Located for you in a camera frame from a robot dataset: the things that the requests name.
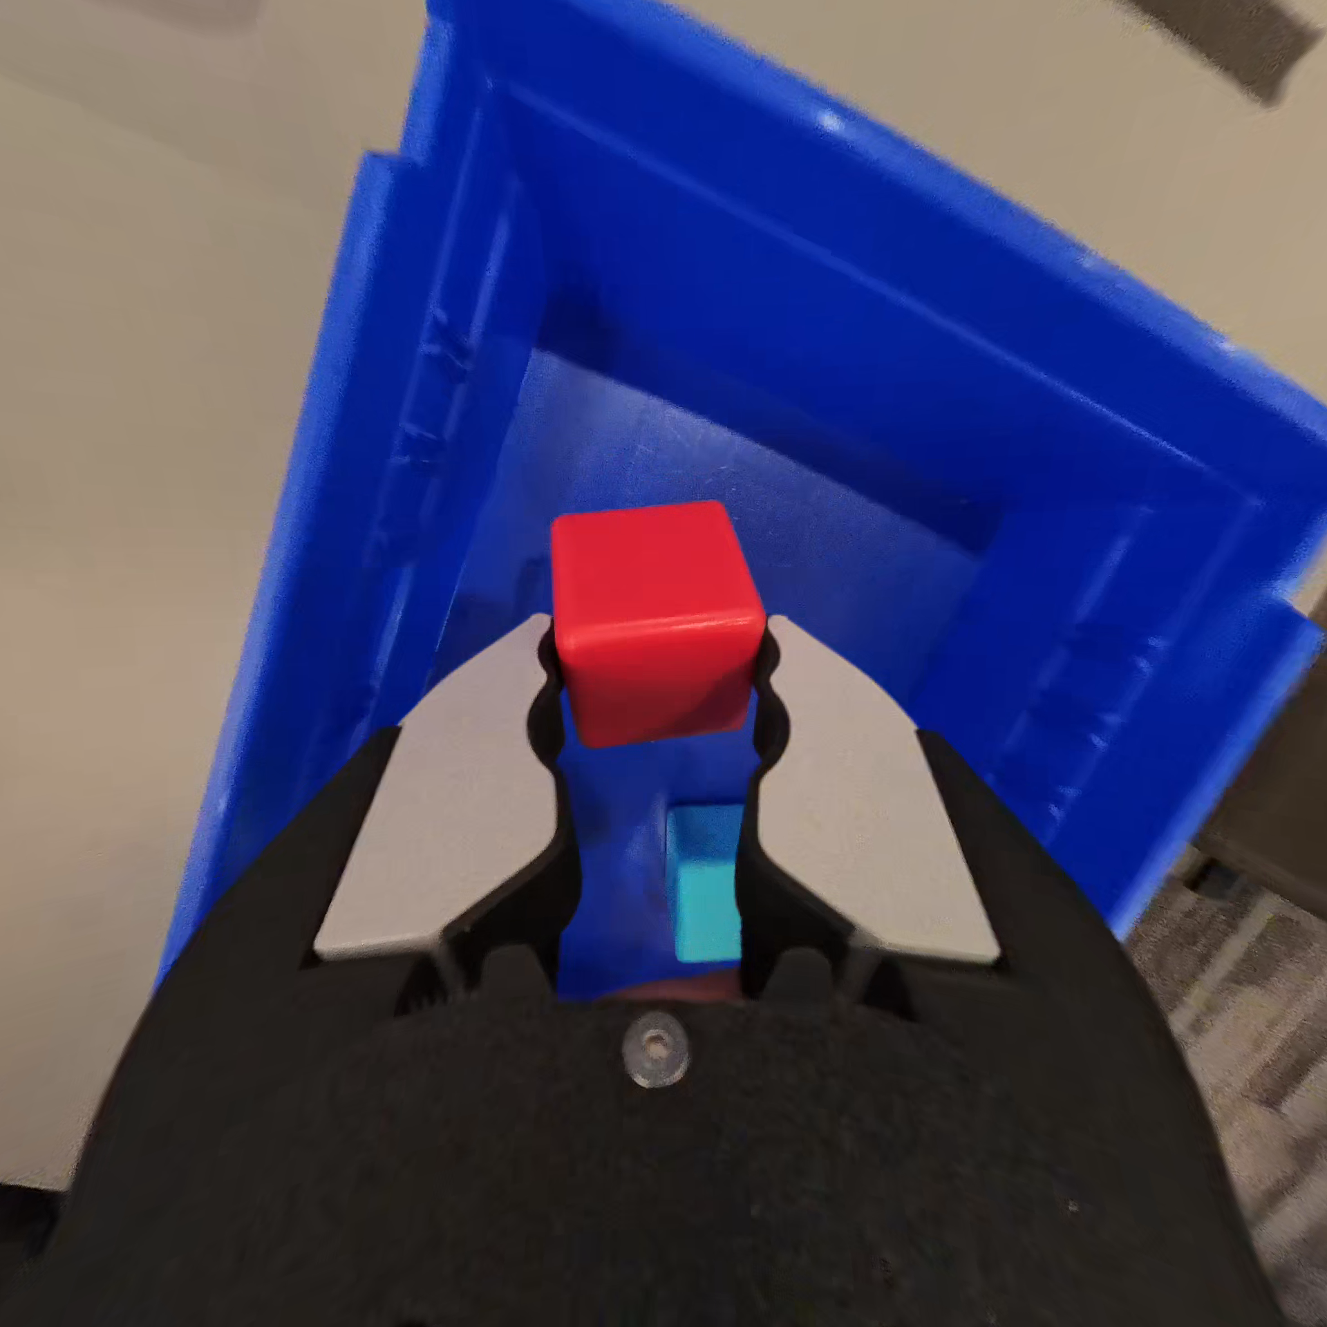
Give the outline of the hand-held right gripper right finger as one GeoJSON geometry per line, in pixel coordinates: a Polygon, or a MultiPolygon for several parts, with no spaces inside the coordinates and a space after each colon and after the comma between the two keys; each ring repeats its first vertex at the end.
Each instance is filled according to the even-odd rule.
{"type": "Polygon", "coordinates": [[[755,753],[732,869],[748,999],[790,953],[850,993],[896,961],[997,965],[914,721],[784,613],[755,665],[755,753]]]}

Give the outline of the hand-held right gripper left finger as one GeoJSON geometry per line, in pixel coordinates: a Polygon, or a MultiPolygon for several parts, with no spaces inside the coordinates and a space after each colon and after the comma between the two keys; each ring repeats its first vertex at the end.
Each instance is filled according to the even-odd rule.
{"type": "Polygon", "coordinates": [[[406,714],[317,960],[431,957],[458,993],[492,953],[527,950],[557,989],[578,910],[559,699],[554,620],[532,613],[406,714]]]}

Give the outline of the cyan cube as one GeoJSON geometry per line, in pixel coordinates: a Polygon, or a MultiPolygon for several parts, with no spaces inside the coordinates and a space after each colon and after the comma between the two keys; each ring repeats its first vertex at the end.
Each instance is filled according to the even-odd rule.
{"type": "Polygon", "coordinates": [[[736,965],[732,897],[741,806],[674,806],[665,810],[665,905],[674,957],[683,965],[736,965]]]}

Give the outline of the red cube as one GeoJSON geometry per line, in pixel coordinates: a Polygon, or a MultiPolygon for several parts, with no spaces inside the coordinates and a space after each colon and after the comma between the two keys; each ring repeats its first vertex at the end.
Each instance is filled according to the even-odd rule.
{"type": "Polygon", "coordinates": [[[567,514],[550,552],[557,658],[587,747],[742,729],[766,609],[720,502],[567,514]]]}

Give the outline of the blue plastic bin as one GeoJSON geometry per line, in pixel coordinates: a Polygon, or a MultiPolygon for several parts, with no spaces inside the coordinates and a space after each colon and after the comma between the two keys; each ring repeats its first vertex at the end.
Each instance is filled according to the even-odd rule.
{"type": "Polygon", "coordinates": [[[717,500],[775,613],[1114,936],[1319,630],[1324,401],[660,3],[428,3],[366,155],[159,977],[377,729],[550,609],[559,514],[717,500]]]}

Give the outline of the grey desk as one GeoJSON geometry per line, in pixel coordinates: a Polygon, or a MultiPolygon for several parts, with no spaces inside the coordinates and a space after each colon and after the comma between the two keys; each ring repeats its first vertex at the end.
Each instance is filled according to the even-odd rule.
{"type": "MultiPolygon", "coordinates": [[[[1324,3],[1276,105],[1125,3],[683,3],[1324,396],[1324,3]]],[[[4,3],[4,1183],[155,987],[359,158],[422,3],[4,3]]]]}

